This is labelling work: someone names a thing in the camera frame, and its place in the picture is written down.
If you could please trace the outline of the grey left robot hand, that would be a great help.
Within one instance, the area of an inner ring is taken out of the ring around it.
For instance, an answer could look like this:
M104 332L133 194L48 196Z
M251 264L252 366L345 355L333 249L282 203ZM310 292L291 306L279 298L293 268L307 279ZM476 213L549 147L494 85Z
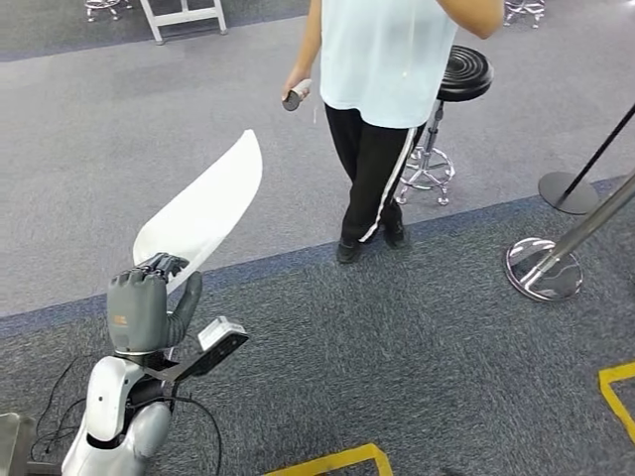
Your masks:
M196 271L171 313L167 310L167 284L189 262L168 253L157 253L109 283L107 325L115 350L121 354L152 353L180 343L196 309L202 276Z

